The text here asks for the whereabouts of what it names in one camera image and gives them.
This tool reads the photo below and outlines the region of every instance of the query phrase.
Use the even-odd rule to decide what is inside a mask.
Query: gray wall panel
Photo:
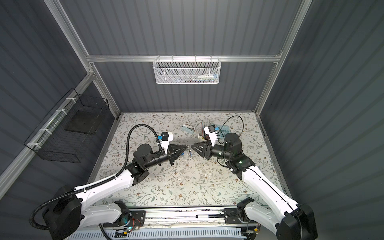
[[[87,88],[84,95],[100,97],[94,84]],[[45,161],[38,156],[31,160],[0,200],[0,224],[3,238],[51,239],[48,231],[34,229],[29,225],[29,215],[38,205],[51,199],[63,185],[75,187],[86,184],[113,122],[114,117],[108,112],[88,146],[86,158],[79,164]],[[39,223],[44,222],[41,212],[37,214],[36,219]],[[25,231],[20,232],[20,235],[15,234],[20,227]]]
[[[314,1],[262,110],[320,238],[382,237],[381,212],[367,209],[383,204],[383,10],[382,1]]]
[[[43,1],[0,1],[0,172],[86,72]]]
[[[151,63],[96,63],[122,112],[253,110],[273,63],[222,63],[219,84],[157,84]]]
[[[86,75],[50,11],[41,0],[0,1],[0,172],[24,148],[23,142],[50,109]],[[91,84],[84,94],[98,96]],[[28,217],[65,184],[87,182],[112,126],[111,113],[80,164],[34,157],[0,200],[1,239],[51,239]]]
[[[91,55],[273,55],[299,0],[61,0]]]

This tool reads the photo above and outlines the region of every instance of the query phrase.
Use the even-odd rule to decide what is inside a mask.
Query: floral patterned surface
[[[96,180],[114,174],[121,168],[125,160],[126,138],[134,125],[148,124],[158,134],[163,131],[172,132],[174,139],[171,143],[191,145],[198,141],[201,121],[205,121],[206,126],[213,123],[222,124],[232,115],[240,115],[244,120],[244,131],[240,137],[243,152],[256,163],[272,183],[281,189],[254,113],[125,113],[121,116],[120,124]],[[186,133],[180,129],[182,124],[194,126],[197,131],[193,134]],[[230,127],[231,132],[241,132],[240,118],[232,118],[226,125]],[[129,159],[133,159],[132,153],[143,143],[150,144],[154,151],[158,149],[153,133],[145,127],[139,127],[131,134]],[[191,154],[192,156],[188,150],[185,151],[173,166],[165,162],[161,166],[150,168],[146,180],[117,191],[95,204],[109,204],[122,200],[128,206],[235,205],[246,197],[265,204],[246,183],[239,180],[227,168],[217,164],[216,158],[206,160],[194,151],[191,151]]]

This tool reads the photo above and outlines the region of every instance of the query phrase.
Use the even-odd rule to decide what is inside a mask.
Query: wire
[[[251,170],[252,172],[254,172],[257,176],[259,176],[260,178],[261,178],[261,176],[260,175],[258,175],[257,174],[257,172],[255,172],[253,169],[250,169],[250,168],[246,168],[246,169],[249,169],[249,170]],[[296,215],[296,217],[297,217],[297,220],[299,221],[299,224],[300,224],[300,230],[301,230],[301,232],[300,232],[300,239],[302,238],[302,236],[303,236],[303,226],[301,225],[301,221],[300,221],[300,218],[299,218],[299,216],[297,215],[297,213],[296,213],[296,211],[291,207],[291,205],[289,205],[289,203],[278,193],[278,192],[276,192],[276,190],[273,188],[273,187],[271,187],[271,185],[269,185],[263,178],[262,178],[262,180],[277,194],[277,195],[279,195],[279,197],[292,209],[292,211],[295,213],[295,215]]]
[[[141,222],[140,222],[140,220],[139,219],[135,219],[135,218],[132,218],[134,221],[134,223],[135,223],[135,220],[137,220],[137,221],[139,221],[139,227],[141,227]]]
[[[248,238],[251,240],[251,237],[249,236],[249,232],[248,232],[248,224],[249,224],[250,221],[251,221],[251,220],[249,220],[249,221],[247,222],[247,234],[248,234]]]
[[[225,165],[223,165],[223,164],[218,162],[218,157],[216,158],[216,161],[217,161],[218,164],[220,164],[220,166],[228,168],[227,166],[225,166]]]
[[[50,203],[52,203],[52,202],[54,202],[54,201],[63,199],[63,198],[65,198],[65,197],[69,197],[69,196],[76,195],[76,194],[78,194],[78,193],[80,193],[80,192],[84,192],[85,190],[89,190],[89,189],[98,187],[98,186],[103,185],[104,183],[107,183],[107,182],[109,182],[109,181],[115,179],[116,177],[118,177],[118,176],[124,171],[124,169],[125,169],[125,167],[126,167],[126,165],[127,165],[127,163],[128,163],[129,138],[130,138],[131,133],[133,132],[133,130],[134,130],[135,128],[138,128],[138,127],[147,127],[147,128],[149,128],[149,129],[153,132],[153,134],[154,134],[155,137],[156,137],[156,143],[157,143],[158,146],[159,146],[160,154],[161,154],[161,155],[164,155],[165,152],[164,152],[164,149],[163,149],[163,148],[161,147],[161,145],[160,145],[160,140],[157,138],[157,133],[156,133],[156,131],[155,131],[151,126],[146,125],[146,124],[138,124],[138,125],[133,126],[133,127],[130,129],[130,131],[129,131],[129,133],[128,133],[128,136],[127,136],[127,145],[126,145],[126,156],[125,156],[125,161],[124,161],[124,164],[123,164],[123,166],[121,167],[121,169],[120,169],[120,171],[119,171],[118,173],[116,173],[115,175],[112,175],[110,178],[105,179],[104,181],[98,182],[98,183],[93,184],[93,185],[91,185],[91,186],[87,186],[87,187],[85,187],[85,188],[83,188],[83,189],[78,189],[78,190],[76,190],[76,191],[68,192],[68,193],[66,193],[66,194],[63,194],[63,195],[57,196],[57,197],[55,197],[55,198],[52,198],[52,199],[46,201],[46,202],[43,203],[43,204],[40,204],[35,210],[33,210],[33,212],[31,213],[31,215],[29,216],[29,220],[28,220],[28,221],[29,221],[29,224],[30,224],[31,226],[33,226],[34,228],[37,228],[37,229],[48,230],[48,229],[49,229],[48,226],[38,224],[38,223],[35,221],[35,216],[36,216],[36,214],[37,214],[41,209],[43,209],[43,207],[47,206],[48,204],[50,204]]]
[[[104,228],[103,228],[103,225],[101,223],[99,223],[99,228],[101,230],[101,233],[104,235],[104,237],[107,239],[107,240],[112,240],[108,235],[107,233],[105,232]]]
[[[220,144],[225,143],[225,136],[224,136],[223,132],[221,131],[221,129],[224,127],[224,125],[227,123],[227,121],[228,121],[229,119],[233,118],[233,117],[239,117],[239,118],[241,119],[241,122],[243,123],[243,128],[241,129],[241,133],[239,134],[239,137],[241,136],[241,134],[242,134],[243,131],[244,131],[244,121],[243,121],[242,117],[240,117],[239,115],[233,115],[232,117],[228,118],[228,119],[224,122],[224,124],[221,126],[221,128],[219,129],[219,132],[221,132],[221,134],[223,135],[223,138],[224,138],[224,141],[223,141],[223,142],[220,142],[220,141],[217,139],[217,141],[218,141]]]

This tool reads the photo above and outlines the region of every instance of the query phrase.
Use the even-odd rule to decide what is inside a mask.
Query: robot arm
[[[143,181],[149,175],[148,168],[152,166],[161,165],[165,161],[169,161],[173,165],[174,161],[182,155],[188,146],[169,144],[172,139],[173,135],[170,132],[163,132],[158,137],[159,141],[157,142],[159,147],[162,148],[159,150],[163,151],[153,152],[150,145],[140,145],[133,153],[134,159],[132,162],[125,166],[120,174],[116,173],[96,182],[77,186],[74,189],[68,185],[61,187],[54,197],[74,193],[47,204],[43,212],[43,219],[46,223],[44,229],[49,230],[53,240],[64,239],[78,228],[99,223],[116,223],[118,226],[130,226],[128,229],[131,231],[133,225],[132,216],[122,201],[115,201],[102,206],[91,205],[118,190],[129,188]]]
[[[229,170],[259,193],[271,208],[267,209],[247,198],[237,205],[238,217],[243,222],[254,220],[276,234],[279,240],[314,240],[317,229],[312,209],[289,198],[260,171],[242,151],[242,142],[236,133],[225,135],[224,146],[204,141],[192,145],[200,156],[227,160]]]

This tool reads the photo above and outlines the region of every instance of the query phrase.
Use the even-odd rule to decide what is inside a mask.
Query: black wire basket
[[[24,143],[39,157],[49,161],[80,163],[109,111],[104,98],[76,95],[45,129],[38,130],[35,142]]]

